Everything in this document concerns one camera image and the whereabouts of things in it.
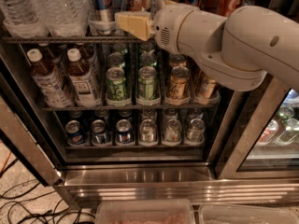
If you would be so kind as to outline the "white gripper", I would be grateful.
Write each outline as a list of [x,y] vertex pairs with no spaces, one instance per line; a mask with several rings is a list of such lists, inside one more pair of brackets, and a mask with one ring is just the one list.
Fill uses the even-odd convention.
[[179,31],[186,18],[199,8],[172,0],[156,0],[155,5],[158,12],[154,17],[154,28],[151,14],[147,11],[116,13],[117,27],[142,41],[148,41],[155,32],[155,41],[161,49],[173,54],[187,54],[178,46]]

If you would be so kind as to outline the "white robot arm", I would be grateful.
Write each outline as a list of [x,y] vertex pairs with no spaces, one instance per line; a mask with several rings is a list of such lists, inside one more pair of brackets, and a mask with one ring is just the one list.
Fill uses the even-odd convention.
[[116,26],[158,47],[192,58],[222,86],[252,91],[270,74],[299,90],[299,23],[264,7],[244,6],[223,17],[185,4],[154,16],[115,14]]

